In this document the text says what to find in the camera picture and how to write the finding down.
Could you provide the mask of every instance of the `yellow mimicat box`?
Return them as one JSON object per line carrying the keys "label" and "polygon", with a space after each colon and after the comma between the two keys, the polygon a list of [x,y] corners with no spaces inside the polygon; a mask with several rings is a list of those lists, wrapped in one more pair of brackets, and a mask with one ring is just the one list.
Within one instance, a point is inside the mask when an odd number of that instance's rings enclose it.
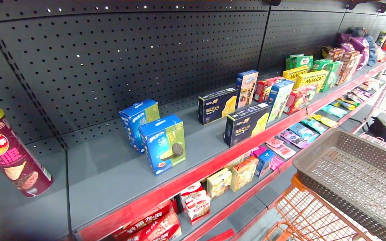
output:
{"label": "yellow mimicat box", "polygon": [[314,85],[317,87],[316,93],[320,91],[324,81],[328,75],[327,70],[319,70],[311,73],[300,74],[294,83],[293,89],[303,87],[305,85]]}
{"label": "yellow mimicat box", "polygon": [[294,68],[291,70],[285,70],[282,73],[282,77],[284,77],[288,80],[291,80],[291,81],[296,81],[297,77],[300,74],[305,74],[308,71],[309,71],[309,66],[301,66],[301,67],[297,67],[297,68]]}

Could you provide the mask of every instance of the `chips can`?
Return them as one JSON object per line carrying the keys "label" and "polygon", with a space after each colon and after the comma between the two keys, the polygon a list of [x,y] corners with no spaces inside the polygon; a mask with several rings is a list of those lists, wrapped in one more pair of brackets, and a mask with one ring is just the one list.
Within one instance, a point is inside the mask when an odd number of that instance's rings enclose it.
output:
{"label": "chips can", "polygon": [[1,109],[0,169],[26,197],[44,193],[53,183],[49,172],[16,136]]}

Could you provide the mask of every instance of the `gray plastic basket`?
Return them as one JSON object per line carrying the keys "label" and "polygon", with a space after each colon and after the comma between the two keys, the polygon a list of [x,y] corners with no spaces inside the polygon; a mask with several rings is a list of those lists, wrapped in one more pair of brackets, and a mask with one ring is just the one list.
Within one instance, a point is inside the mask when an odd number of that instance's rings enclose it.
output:
{"label": "gray plastic basket", "polygon": [[305,186],[386,241],[386,149],[333,129],[293,165]]}

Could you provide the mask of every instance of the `blue oreo box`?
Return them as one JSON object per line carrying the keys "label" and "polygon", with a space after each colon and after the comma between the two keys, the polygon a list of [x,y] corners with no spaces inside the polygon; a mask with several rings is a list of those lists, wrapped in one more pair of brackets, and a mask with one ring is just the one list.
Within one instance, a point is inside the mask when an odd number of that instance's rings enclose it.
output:
{"label": "blue oreo box", "polygon": [[186,160],[184,125],[175,115],[140,126],[139,133],[154,174],[161,174]]}
{"label": "blue oreo box", "polygon": [[130,146],[139,153],[144,153],[144,145],[138,127],[160,118],[157,102],[146,99],[120,111],[119,114],[129,138]]}

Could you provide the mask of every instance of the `orange wire basket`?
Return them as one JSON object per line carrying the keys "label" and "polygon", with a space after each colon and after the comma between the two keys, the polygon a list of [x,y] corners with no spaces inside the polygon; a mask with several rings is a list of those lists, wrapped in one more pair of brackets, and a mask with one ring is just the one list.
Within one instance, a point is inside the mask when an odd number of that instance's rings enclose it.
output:
{"label": "orange wire basket", "polygon": [[282,216],[264,241],[378,241],[353,219],[303,186],[298,175],[275,205]]}

